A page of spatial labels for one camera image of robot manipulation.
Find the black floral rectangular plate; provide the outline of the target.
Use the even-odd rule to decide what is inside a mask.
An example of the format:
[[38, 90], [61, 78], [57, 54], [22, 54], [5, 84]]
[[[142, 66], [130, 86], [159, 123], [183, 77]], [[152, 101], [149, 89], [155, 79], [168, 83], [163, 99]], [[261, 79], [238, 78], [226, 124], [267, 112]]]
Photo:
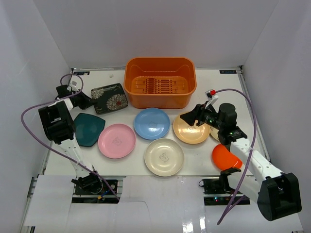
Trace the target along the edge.
[[91, 90], [97, 114], [106, 114], [128, 106], [128, 100], [120, 83], [97, 87]]

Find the teal square plate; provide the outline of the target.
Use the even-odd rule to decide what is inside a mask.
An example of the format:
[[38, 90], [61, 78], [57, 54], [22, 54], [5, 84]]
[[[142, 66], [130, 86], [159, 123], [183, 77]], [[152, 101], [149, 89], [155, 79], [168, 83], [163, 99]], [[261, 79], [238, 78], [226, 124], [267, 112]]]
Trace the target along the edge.
[[105, 127], [105, 120], [91, 114], [80, 113], [74, 119], [76, 140], [79, 146], [94, 146]]

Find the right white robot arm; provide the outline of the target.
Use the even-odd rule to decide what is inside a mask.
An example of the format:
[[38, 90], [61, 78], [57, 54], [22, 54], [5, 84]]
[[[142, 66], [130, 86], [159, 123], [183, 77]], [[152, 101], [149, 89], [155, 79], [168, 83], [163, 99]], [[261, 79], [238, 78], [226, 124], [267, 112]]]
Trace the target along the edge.
[[219, 181], [219, 187], [224, 193], [232, 193], [238, 188], [248, 198], [254, 198], [259, 211], [268, 221], [302, 210], [298, 178], [293, 173], [284, 173], [253, 149], [247, 135], [237, 126], [234, 105], [223, 103], [215, 111], [212, 105], [198, 104], [180, 118], [190, 126], [207, 124], [217, 129], [221, 144], [244, 163], [258, 182], [258, 185], [242, 188], [230, 176], [238, 169], [230, 168], [221, 173], [222, 179]]

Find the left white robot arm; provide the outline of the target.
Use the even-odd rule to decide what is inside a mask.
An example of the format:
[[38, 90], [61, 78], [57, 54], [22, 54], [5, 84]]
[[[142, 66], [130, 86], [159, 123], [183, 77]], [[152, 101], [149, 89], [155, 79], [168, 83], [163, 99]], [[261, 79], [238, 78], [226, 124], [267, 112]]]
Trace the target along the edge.
[[38, 110], [45, 135], [70, 160], [76, 172], [76, 178], [72, 182], [86, 192], [98, 194], [103, 189], [103, 182], [95, 174], [93, 165], [83, 157], [76, 139], [76, 127], [70, 115], [73, 108], [85, 110], [94, 105], [94, 101], [69, 85], [62, 84], [56, 91], [58, 99]]

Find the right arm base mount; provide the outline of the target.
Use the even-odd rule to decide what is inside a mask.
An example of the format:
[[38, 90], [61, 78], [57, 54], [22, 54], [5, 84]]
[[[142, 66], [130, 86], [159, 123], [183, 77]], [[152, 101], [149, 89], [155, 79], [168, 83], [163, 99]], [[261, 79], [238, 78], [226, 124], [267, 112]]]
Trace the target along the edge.
[[205, 206], [226, 206], [234, 194], [234, 189], [225, 189], [219, 178], [202, 179], [198, 185], [203, 188]]

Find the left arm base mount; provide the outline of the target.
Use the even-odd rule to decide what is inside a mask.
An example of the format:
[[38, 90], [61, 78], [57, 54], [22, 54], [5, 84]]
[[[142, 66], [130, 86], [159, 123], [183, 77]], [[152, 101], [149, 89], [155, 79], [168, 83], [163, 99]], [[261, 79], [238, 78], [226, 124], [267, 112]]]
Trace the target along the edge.
[[111, 189], [107, 184], [100, 180], [98, 177], [83, 177], [78, 179], [72, 179], [72, 183], [75, 185], [74, 193], [76, 195], [113, 195]]

